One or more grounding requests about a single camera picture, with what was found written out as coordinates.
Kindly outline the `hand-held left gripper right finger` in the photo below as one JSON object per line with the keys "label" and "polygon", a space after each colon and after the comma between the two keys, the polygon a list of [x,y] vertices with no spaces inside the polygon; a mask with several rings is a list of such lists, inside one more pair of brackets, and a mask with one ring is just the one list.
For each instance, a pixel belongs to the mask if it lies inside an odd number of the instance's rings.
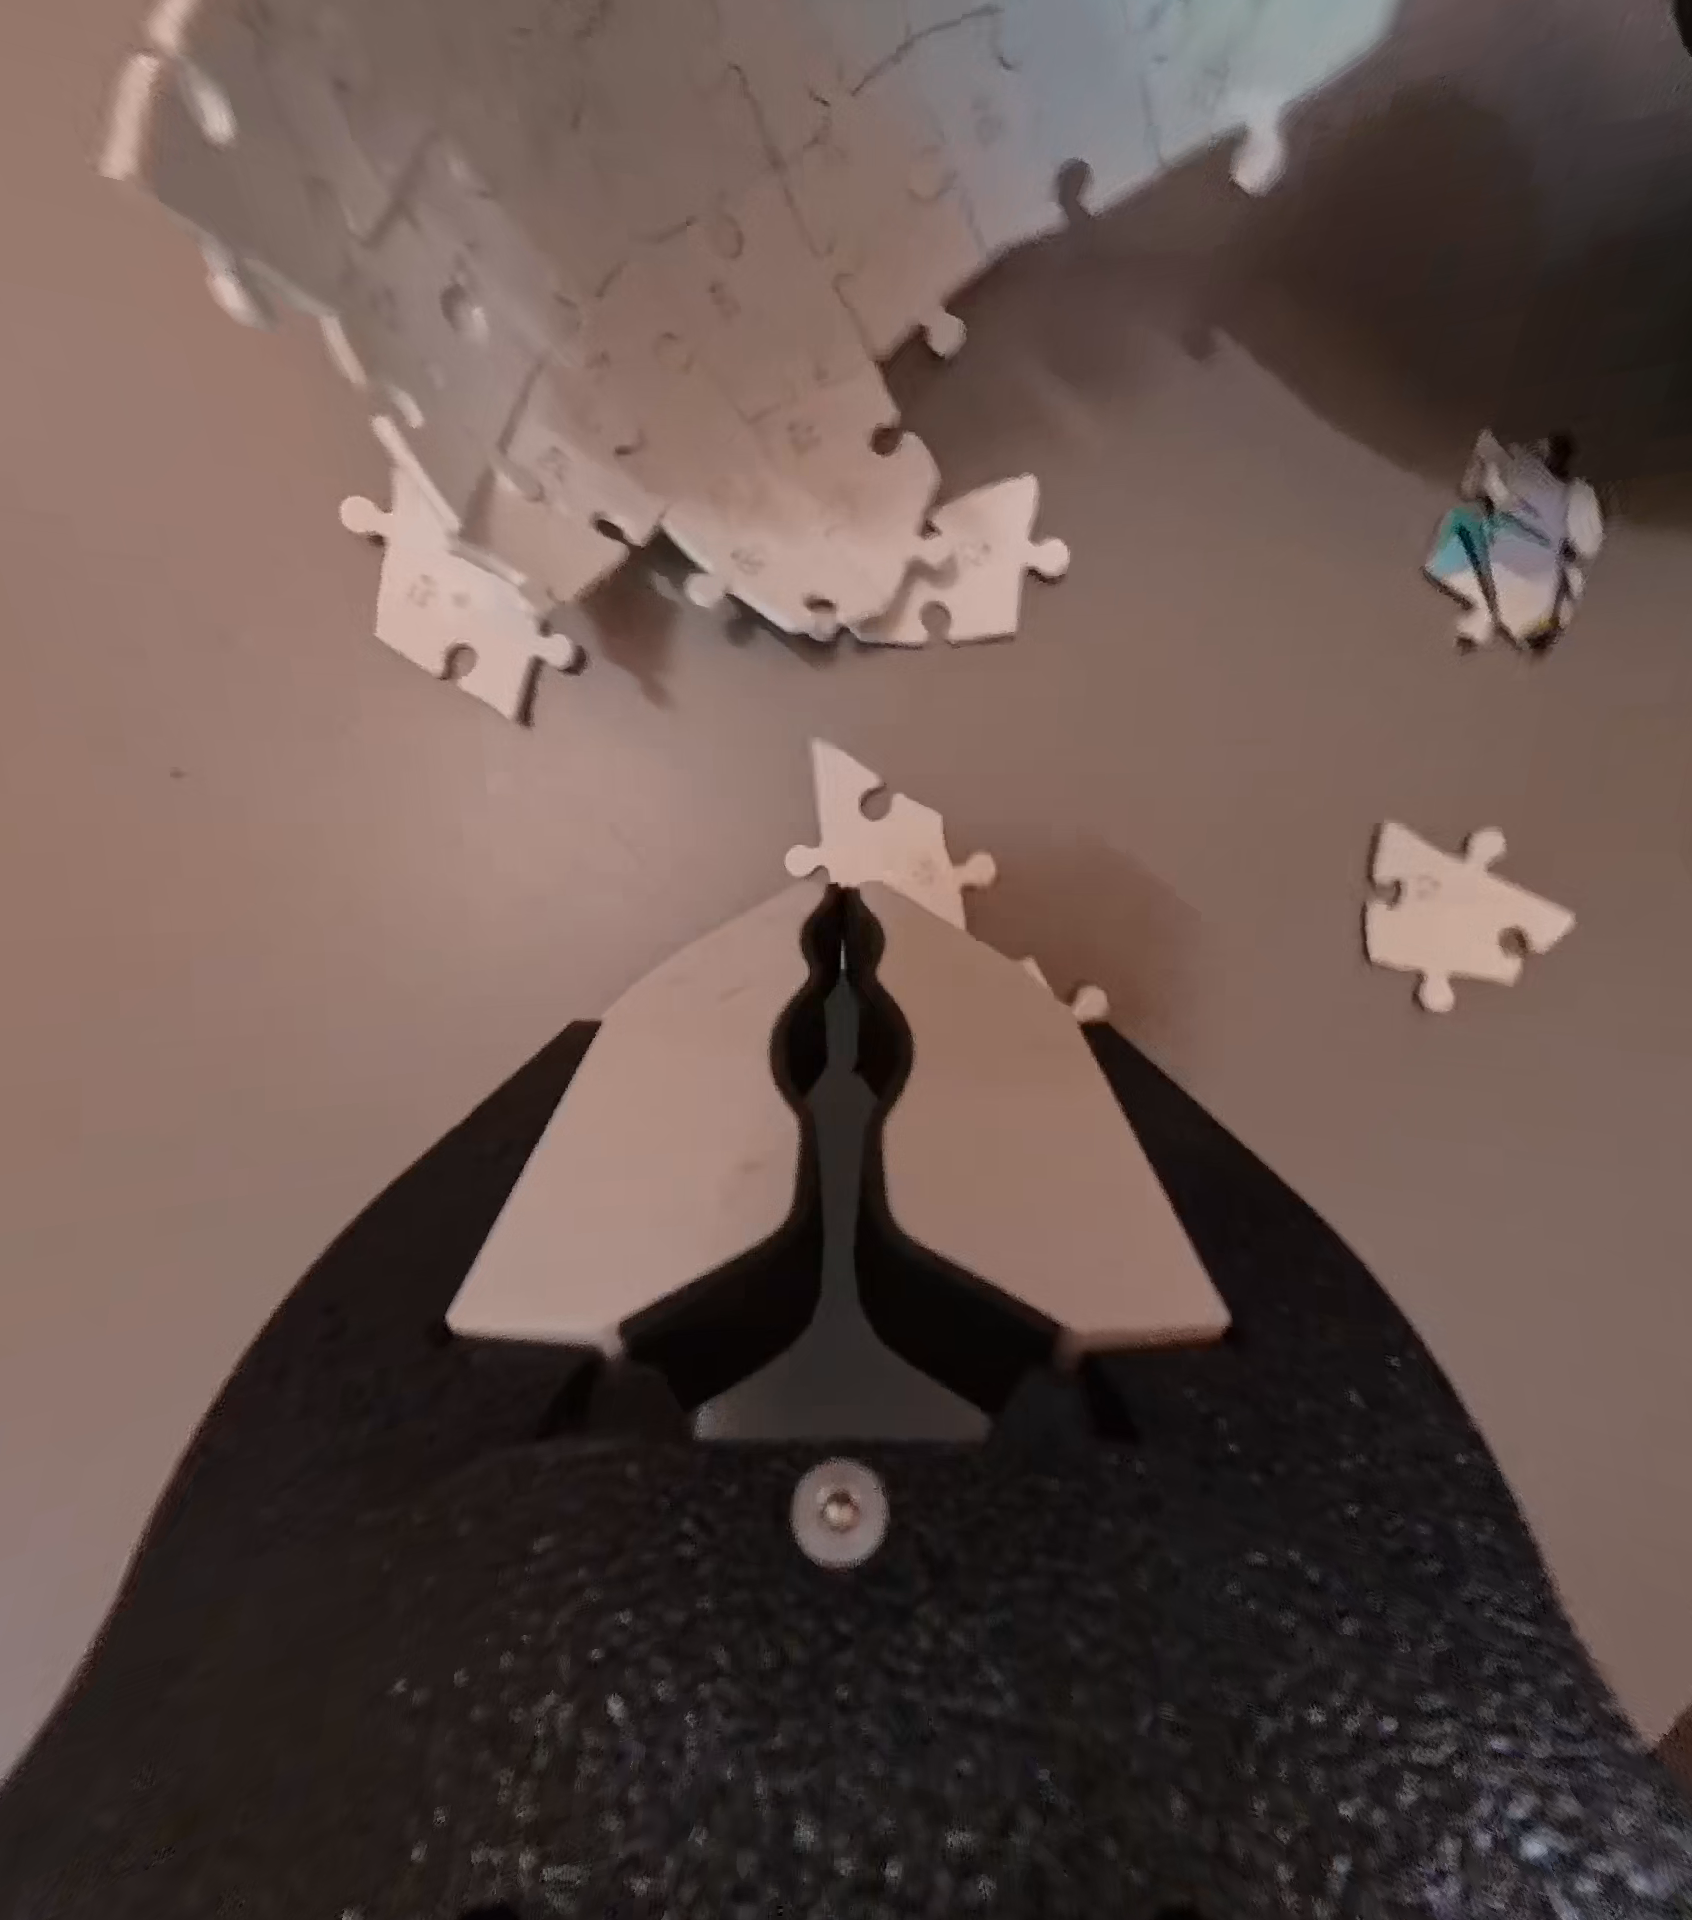
{"label": "hand-held left gripper right finger", "polygon": [[1048,985],[887,884],[847,897],[847,978],[877,1097],[854,1282],[887,1351],[1002,1411],[1030,1378],[1230,1336],[1089,1025]]}

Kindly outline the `white puzzle piece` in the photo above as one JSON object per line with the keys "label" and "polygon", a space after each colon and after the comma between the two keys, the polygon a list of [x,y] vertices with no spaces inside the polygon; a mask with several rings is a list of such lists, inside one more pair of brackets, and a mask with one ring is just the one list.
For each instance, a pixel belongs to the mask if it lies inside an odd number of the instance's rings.
{"label": "white puzzle piece", "polygon": [[1059,991],[1036,956],[1011,956],[971,928],[971,892],[992,888],[999,863],[992,853],[955,857],[937,807],[896,789],[874,767],[819,736],[812,740],[812,785],[818,839],[785,853],[790,879],[824,879],[841,892],[857,892],[866,881],[884,884],[953,926],[964,945],[1015,960],[1033,987],[1071,1010],[1076,1025],[1111,1025],[1111,997],[1101,985]]}
{"label": "white puzzle piece", "polygon": [[853,627],[857,642],[927,649],[975,645],[1021,631],[1025,581],[1059,584],[1071,543],[1039,530],[1042,479],[1011,475],[941,505],[931,527],[949,543],[941,562],[909,572],[896,600]]}
{"label": "white puzzle piece", "polygon": [[1509,987],[1530,956],[1547,956],[1578,926],[1572,909],[1509,881],[1500,829],[1476,829],[1459,853],[1403,823],[1370,842],[1363,948],[1375,966],[1413,975],[1415,1004],[1450,1015],[1462,982]]}
{"label": "white puzzle piece", "polygon": [[544,670],[579,670],[579,640],[549,624],[517,584],[467,556],[408,468],[393,468],[387,505],[345,494],[337,515],[381,549],[378,640],[429,679],[524,726]]}

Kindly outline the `printed loose puzzle piece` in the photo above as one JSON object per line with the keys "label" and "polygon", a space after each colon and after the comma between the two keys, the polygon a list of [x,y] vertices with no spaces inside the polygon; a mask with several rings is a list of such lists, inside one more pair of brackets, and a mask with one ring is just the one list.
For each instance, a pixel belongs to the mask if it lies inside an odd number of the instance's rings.
{"label": "printed loose puzzle piece", "polygon": [[1578,475],[1572,437],[1482,431],[1422,572],[1454,600],[1457,652],[1503,642],[1541,658],[1578,615],[1600,544],[1600,497]]}

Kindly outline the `partly built puzzle ball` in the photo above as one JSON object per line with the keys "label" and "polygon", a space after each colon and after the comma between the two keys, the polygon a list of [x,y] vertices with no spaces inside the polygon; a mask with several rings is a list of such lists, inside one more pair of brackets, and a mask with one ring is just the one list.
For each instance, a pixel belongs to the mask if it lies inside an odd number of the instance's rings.
{"label": "partly built puzzle ball", "polygon": [[243,325],[314,316],[449,537],[669,538],[698,603],[866,631],[941,569],[884,363],[1068,221],[1291,112],[1398,3],[157,3],[101,173]]}

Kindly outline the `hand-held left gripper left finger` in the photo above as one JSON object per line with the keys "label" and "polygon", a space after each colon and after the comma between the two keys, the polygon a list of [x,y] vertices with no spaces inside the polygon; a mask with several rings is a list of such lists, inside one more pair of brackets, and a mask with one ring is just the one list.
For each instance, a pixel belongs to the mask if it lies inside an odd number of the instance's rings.
{"label": "hand-held left gripper left finger", "polygon": [[825,1065],[841,897],[793,881],[653,966],[591,1028],[449,1329],[642,1366],[707,1404],[819,1298],[804,1108]]}

